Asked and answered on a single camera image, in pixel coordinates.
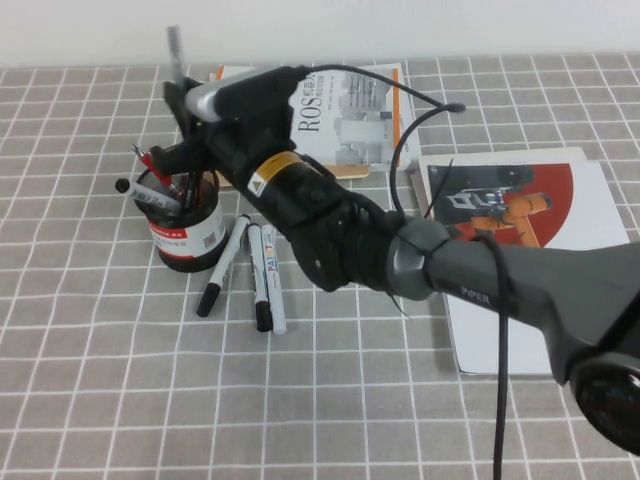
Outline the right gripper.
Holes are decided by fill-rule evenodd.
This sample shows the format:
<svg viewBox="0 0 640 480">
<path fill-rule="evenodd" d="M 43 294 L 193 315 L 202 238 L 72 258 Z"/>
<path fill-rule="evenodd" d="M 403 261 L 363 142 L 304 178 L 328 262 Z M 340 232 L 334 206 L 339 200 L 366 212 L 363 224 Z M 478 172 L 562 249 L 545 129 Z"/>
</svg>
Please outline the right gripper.
<svg viewBox="0 0 640 480">
<path fill-rule="evenodd" d="M 186 106 L 186 94 L 202 83 L 187 77 L 183 87 L 163 82 L 163 98 L 185 141 L 150 148 L 153 168 L 162 176 L 220 172 L 228 181 L 246 180 L 268 158 L 294 148 L 291 116 L 258 116 L 248 120 L 202 122 L 202 139 L 190 139 L 198 119 Z"/>
</svg>

